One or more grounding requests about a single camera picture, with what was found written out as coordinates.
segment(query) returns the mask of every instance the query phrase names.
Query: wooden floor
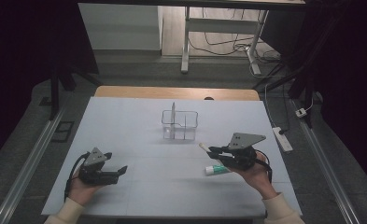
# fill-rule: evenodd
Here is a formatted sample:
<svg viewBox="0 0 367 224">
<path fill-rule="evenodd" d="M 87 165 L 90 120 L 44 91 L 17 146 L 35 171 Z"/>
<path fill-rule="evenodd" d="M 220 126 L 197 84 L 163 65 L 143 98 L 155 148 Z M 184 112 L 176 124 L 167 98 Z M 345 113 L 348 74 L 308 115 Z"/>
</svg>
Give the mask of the wooden floor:
<svg viewBox="0 0 367 224">
<path fill-rule="evenodd" d="M 162 30 L 162 55 L 163 56 L 181 56 L 184 40 L 185 27 L 185 8 L 184 7 L 163 7 L 163 30 Z M 231 9 L 231 8 L 204 8 L 192 7 L 191 18 L 211 18 L 225 20 L 246 20 L 256 21 L 259 15 L 258 10 L 248 9 Z M 226 54 L 233 51 L 233 42 L 219 45 L 211 45 L 215 43 L 234 41 L 237 34 L 216 34 L 216 33 L 190 33 L 189 39 L 194 47 L 190 46 L 190 56 L 217 56 L 203 50 L 206 49 L 218 54 Z M 253 35 L 238 35 L 237 40 L 251 38 Z M 236 41 L 235 44 L 250 44 L 251 39 Z M 257 46 L 258 53 L 262 56 L 265 51 L 272 50 L 265 43 Z M 267 56 L 276 56 L 277 52 L 268 52 Z M 234 52 L 229 57 L 246 57 L 244 52 Z"/>
</svg>

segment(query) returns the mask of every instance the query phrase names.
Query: white wall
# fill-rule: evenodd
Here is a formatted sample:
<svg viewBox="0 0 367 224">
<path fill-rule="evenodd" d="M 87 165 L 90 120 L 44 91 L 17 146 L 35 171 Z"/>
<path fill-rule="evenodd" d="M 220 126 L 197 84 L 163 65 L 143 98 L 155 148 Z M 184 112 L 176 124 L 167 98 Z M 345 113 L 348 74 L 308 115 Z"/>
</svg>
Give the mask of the white wall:
<svg viewBox="0 0 367 224">
<path fill-rule="evenodd" d="M 93 49 L 161 49 L 162 7 L 78 6 Z"/>
</svg>

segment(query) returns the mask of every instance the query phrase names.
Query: white power strip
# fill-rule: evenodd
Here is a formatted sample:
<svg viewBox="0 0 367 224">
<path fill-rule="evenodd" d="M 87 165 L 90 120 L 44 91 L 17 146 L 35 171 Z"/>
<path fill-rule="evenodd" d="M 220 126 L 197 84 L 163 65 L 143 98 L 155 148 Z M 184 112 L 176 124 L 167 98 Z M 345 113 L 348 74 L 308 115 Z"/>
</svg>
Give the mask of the white power strip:
<svg viewBox="0 0 367 224">
<path fill-rule="evenodd" d="M 276 140 L 278 140 L 279 145 L 282 147 L 282 150 L 284 152 L 291 152 L 293 148 L 290 145 L 290 142 L 288 141 L 288 138 L 284 134 L 280 134 L 279 131 L 281 131 L 281 128 L 276 127 L 273 128 Z"/>
</svg>

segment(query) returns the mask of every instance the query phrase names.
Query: sleeve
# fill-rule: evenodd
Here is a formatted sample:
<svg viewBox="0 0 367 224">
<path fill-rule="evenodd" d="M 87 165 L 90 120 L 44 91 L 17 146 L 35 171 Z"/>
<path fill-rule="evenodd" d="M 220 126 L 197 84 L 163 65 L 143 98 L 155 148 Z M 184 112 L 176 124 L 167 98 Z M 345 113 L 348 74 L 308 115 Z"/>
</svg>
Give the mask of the sleeve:
<svg viewBox="0 0 367 224">
<path fill-rule="evenodd" d="M 282 193 L 272 199 L 262 201 L 268 213 L 264 224 L 304 224 L 299 213 L 291 209 Z"/>
<path fill-rule="evenodd" d="M 66 202 L 58 214 L 47 218 L 45 224 L 74 224 L 78 221 L 84 207 L 75 201 L 66 198 Z"/>
</svg>

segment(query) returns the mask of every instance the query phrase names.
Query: white tabletop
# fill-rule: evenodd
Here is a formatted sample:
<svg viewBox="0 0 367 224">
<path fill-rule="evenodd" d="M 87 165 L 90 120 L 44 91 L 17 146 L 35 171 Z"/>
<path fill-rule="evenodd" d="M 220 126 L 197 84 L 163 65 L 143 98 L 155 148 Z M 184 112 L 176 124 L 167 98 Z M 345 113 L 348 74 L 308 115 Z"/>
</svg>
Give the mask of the white tabletop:
<svg viewBox="0 0 367 224">
<path fill-rule="evenodd" d="M 163 139 L 162 112 L 198 112 L 195 140 Z M 261 195 L 241 176 L 205 176 L 217 164 L 199 147 L 227 146 L 233 133 L 265 135 L 253 147 L 270 158 L 273 185 L 299 211 L 289 175 L 261 101 L 204 101 L 92 97 L 43 209 L 55 214 L 76 159 L 98 147 L 113 156 L 103 171 L 128 165 L 117 185 L 100 189 L 83 214 L 106 217 L 262 217 Z"/>
</svg>

